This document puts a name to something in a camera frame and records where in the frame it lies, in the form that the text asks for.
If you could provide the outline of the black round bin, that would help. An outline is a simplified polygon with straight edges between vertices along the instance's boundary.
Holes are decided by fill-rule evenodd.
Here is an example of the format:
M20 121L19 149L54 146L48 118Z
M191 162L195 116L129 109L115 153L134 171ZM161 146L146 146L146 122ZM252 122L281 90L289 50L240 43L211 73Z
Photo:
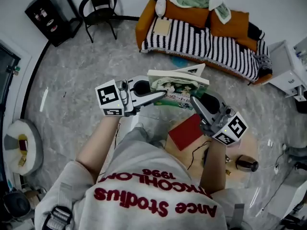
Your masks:
M30 211L28 198L19 190L9 192L0 200L0 221L2 222L24 218Z

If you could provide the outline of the beige notebook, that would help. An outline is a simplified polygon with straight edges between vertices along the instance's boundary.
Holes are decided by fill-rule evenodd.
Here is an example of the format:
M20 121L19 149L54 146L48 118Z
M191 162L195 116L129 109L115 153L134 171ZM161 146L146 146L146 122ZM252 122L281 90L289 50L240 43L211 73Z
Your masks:
M158 18L153 28L153 34L159 36L167 36L170 30L171 22Z

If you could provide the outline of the orange sofa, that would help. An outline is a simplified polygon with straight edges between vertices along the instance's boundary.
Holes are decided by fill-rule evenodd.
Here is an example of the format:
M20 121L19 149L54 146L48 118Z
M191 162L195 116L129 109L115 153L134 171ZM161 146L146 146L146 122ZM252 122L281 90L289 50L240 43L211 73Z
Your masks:
M140 50L140 48L141 48L141 44L142 44L143 40L145 39L145 36L147 35L147 33L148 33L148 31L149 31L150 25L152 24L152 22L154 21L154 19L155 19L156 17L158 17L158 16L156 15L156 13L155 13L155 5L156 5L156 2L155 2L154 0L149 0L149 2L147 3L145 9L143 10L143 12L142 12L142 14L141 14L141 16L140 16L140 18L139 18L139 20L138 20L138 23L137 23L137 25L136 25L136 29L135 29L135 32L136 32L136 41L137 41L137 46L138 46L138 49L139 49L139 50ZM205 23L205 27L206 27L206 28L209 28L209 29L210 29L210 27L211 27L210 15L211 15L212 12L213 12L213 11L210 11L209 16L208 16L208 18L207 18L207 20L206 20L206 23ZM256 41L256 40L250 39L250 38L248 38L248 37L246 37L246 38L233 38L233 39L235 39L236 42L238 42L238 43L240 43L240 44L242 44L242 45L244 45L244 46L247 46L249 49L251 49L251 50L253 50L253 51L256 50L256 43L258 42L258 41ZM178 57L182 57L182 58L185 58L185 59L188 59L188 60L192 60L192 59L190 59L190 58L183 57L183 56L179 56L179 55L175 55L175 54L171 54L171 55L178 56ZM200 61L196 61L196 60L192 60L192 61L195 61L195 62L198 62L198 63L204 63L204 64L206 64L206 65L208 65L208 66L210 66L210 67L216 68L216 69L218 69L218 70L227 72L227 73L229 73L229 74L231 74L231 75L234 75L234 76L240 77L240 78L242 78L242 79L245 79L245 78L243 78L243 77L241 77L241 76L239 76L239 75L236 75L236 74L234 74L234 73L232 73L232 72L230 72L230 71L228 71L228 70L222 69L222 68L220 68L220 67L218 67L218 66L215 66L215 65L213 65L213 64L207 64L207 63L205 63L205 62L200 62ZM262 78L262 79L260 79L260 80L258 80L258 81L256 81L256 82L251 82L251 83L254 84L254 85L262 84L262 83L264 83L264 82L270 80L271 78L272 78L272 75L271 75L271 76L268 76L268 77L266 77L266 78Z

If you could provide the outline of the dark framed window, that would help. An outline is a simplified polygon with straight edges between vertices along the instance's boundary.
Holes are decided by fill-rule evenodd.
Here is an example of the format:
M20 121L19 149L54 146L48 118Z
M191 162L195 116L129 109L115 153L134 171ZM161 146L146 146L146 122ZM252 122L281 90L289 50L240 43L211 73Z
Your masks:
M0 121L4 117L9 87L19 61L16 54L0 43Z

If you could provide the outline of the round grey white pet bed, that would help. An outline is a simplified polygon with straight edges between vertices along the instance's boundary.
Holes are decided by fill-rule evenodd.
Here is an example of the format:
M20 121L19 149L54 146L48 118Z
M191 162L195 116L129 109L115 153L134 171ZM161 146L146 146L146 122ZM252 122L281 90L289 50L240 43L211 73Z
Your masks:
M4 136L4 160L12 173L28 176L43 162L43 145L35 125L27 119L15 120Z

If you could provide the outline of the round wooden side table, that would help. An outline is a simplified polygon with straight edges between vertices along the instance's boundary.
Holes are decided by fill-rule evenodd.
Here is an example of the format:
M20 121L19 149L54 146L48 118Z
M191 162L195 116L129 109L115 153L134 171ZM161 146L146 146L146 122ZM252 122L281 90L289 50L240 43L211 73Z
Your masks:
M182 119L176 122L171 129L175 128L183 121L185 120ZM184 150L179 151L171 137L168 135L165 150L184 164L193 179L199 180L203 169L204 152L208 148L207 145L202 146L202 144L206 141L210 142L211 138L202 135ZM251 173L238 170L235 161L240 155L247 155L258 160L257 140L254 138L252 132L247 130L238 143L227 147L226 155L230 159L230 162L226 163L226 170L231 172L230 175L226 175L226 186L243 187Z

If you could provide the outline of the black white plush toy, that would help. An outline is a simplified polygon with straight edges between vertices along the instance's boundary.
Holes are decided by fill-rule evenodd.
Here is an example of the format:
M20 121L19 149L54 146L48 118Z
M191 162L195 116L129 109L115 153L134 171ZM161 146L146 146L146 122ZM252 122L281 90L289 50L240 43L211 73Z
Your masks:
M162 17L166 11L166 0L154 0L156 2L155 5L155 13L158 17Z

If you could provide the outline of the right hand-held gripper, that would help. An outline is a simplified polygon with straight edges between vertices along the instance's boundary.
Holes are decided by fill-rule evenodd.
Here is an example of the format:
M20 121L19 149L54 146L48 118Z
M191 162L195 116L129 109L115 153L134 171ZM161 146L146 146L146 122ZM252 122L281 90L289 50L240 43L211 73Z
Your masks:
M226 105L220 94L205 92L201 98L190 97L191 104L201 118L203 133L224 145L239 142L248 125L239 112ZM213 114L220 112L212 122Z

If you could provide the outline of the green cover book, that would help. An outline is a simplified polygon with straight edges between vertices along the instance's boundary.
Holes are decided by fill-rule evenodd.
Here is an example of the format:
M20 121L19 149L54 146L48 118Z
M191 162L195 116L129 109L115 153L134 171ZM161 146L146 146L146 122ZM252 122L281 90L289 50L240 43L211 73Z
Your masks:
M209 80L201 77L204 68L202 63L177 70L149 70L147 76L151 91L166 91L166 95L154 105L192 110L190 97L200 98L210 84Z

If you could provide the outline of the grey printed sweatshirt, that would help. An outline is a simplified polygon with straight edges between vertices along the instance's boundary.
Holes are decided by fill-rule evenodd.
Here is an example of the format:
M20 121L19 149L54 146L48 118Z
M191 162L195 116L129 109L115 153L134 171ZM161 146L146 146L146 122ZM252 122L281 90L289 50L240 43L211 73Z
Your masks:
M97 182L69 162L36 207L35 230L58 206L72 211L67 230L228 230L238 203L232 189L206 192L163 149L128 141Z

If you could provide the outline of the person's left forearm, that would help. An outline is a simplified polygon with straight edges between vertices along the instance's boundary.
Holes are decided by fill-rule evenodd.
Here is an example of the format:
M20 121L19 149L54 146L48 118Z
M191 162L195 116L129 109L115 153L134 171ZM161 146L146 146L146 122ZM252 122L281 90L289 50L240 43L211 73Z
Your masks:
M97 180L105 163L119 121L119 116L103 117L76 158L76 161L91 174L93 181Z

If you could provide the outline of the red book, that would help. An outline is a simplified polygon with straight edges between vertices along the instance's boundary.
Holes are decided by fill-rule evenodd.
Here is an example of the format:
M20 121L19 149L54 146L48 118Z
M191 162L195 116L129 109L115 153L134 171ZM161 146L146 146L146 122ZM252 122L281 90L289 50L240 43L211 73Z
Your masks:
M184 150L203 135L200 128L200 121L200 116L198 114L193 114L168 132L179 151Z

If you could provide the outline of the person's right forearm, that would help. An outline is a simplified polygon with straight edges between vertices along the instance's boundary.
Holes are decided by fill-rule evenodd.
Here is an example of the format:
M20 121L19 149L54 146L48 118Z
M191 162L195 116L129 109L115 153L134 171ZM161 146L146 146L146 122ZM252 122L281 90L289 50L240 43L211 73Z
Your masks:
M211 141L206 150L207 157L201 175L200 186L208 194L225 189L225 150L226 146L215 139Z

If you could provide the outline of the black equipment pile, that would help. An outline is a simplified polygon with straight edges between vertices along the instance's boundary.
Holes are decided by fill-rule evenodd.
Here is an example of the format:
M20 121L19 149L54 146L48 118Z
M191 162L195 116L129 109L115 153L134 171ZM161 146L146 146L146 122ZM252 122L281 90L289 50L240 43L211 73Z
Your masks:
M307 177L307 145L305 147L292 147L286 148L285 153L288 157L288 162L294 162L296 171Z

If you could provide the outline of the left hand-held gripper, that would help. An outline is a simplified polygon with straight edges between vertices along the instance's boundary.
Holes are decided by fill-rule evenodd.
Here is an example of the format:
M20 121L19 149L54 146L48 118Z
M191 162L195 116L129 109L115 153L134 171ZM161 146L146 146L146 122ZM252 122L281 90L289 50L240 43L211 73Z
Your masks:
M136 115L135 106L147 106L163 99L166 95L166 91L151 92L149 79L144 75L129 80L110 80L96 87L95 93L104 116Z

